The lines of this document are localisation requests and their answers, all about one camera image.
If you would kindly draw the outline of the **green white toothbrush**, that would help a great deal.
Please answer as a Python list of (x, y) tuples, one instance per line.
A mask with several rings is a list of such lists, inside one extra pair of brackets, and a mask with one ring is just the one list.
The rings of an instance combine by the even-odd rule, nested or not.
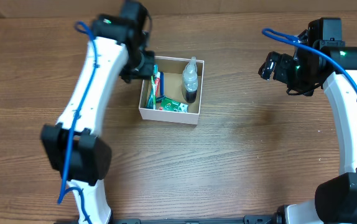
[(159, 80), (160, 80), (160, 74), (159, 74), (159, 68), (158, 65), (154, 65), (154, 76), (151, 78), (151, 85), (152, 85), (152, 106), (151, 108), (153, 110), (156, 109), (156, 94), (157, 94), (157, 87), (159, 85)]

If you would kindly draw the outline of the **teal toothpaste tube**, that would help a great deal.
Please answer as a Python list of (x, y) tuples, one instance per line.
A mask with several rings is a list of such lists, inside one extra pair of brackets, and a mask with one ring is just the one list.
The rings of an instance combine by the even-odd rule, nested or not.
[(147, 109), (156, 109), (156, 98), (157, 98), (157, 89), (159, 87), (160, 83), (160, 72), (157, 72), (154, 74), (154, 76), (151, 78), (151, 92), (149, 95), (149, 99), (147, 101), (146, 108)]

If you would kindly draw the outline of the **blue disposable razor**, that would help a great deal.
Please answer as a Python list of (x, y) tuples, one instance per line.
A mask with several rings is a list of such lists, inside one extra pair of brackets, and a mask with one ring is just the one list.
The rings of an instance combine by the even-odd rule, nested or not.
[(159, 80), (159, 85), (157, 87), (157, 94), (156, 94), (156, 103), (160, 103), (164, 98), (164, 73), (159, 72), (160, 74), (160, 80)]

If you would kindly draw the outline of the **green soap packet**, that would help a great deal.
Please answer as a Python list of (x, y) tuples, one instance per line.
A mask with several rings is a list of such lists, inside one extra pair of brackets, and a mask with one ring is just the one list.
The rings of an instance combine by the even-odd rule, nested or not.
[(175, 100), (168, 98), (164, 95), (156, 98), (155, 101), (156, 101), (156, 103), (160, 104), (159, 110), (174, 111), (174, 112), (180, 112), (180, 113), (188, 112), (187, 104), (175, 101)]

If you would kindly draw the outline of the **clear bottle dark liquid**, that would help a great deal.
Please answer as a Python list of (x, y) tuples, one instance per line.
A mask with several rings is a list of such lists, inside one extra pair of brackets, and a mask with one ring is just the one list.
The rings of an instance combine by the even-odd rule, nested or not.
[(192, 57), (182, 73), (182, 94), (187, 103), (194, 103), (198, 90), (196, 57)]

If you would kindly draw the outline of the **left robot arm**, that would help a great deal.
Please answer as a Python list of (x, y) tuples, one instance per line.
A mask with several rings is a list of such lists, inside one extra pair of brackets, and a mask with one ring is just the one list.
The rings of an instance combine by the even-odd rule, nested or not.
[(57, 202), (74, 195), (77, 223), (113, 222), (104, 188), (112, 150), (101, 139), (103, 121), (118, 78), (129, 83), (153, 75), (154, 53), (145, 50), (151, 32), (144, 30), (151, 21), (148, 13), (101, 14), (91, 26), (83, 21), (74, 25), (88, 38), (85, 62), (66, 108), (54, 125), (43, 126), (40, 140), (61, 176)]

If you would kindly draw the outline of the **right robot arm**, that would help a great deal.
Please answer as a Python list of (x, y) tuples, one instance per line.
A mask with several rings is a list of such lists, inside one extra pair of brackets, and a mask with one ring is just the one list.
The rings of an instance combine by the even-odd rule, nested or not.
[(299, 50), (298, 56), (270, 52), (261, 78), (285, 83), (289, 95), (328, 98), (340, 148), (339, 175), (320, 184), (313, 199), (282, 206), (276, 223), (357, 223), (357, 47)]

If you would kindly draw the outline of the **white cardboard box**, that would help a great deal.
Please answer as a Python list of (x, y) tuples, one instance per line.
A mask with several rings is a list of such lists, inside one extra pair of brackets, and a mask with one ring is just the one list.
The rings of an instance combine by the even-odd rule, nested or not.
[[(164, 95), (181, 103), (185, 102), (182, 94), (182, 72), (185, 66), (190, 62), (189, 58), (175, 58), (156, 56), (155, 64), (159, 70), (164, 73)], [(139, 99), (139, 111), (144, 120), (166, 121), (173, 123), (198, 124), (200, 108), (202, 102), (202, 86), (205, 62), (196, 61), (198, 74), (198, 91), (194, 103), (190, 103), (187, 113), (175, 111), (163, 111), (160, 109), (147, 109), (146, 104), (151, 90), (149, 80), (142, 82), (141, 95)]]

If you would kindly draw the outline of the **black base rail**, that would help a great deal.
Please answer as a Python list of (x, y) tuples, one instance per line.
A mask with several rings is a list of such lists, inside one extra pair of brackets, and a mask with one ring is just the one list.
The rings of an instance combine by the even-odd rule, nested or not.
[(286, 224), (282, 214), (245, 215), (243, 218), (199, 218), (140, 220), (138, 218), (115, 219), (109, 224)]

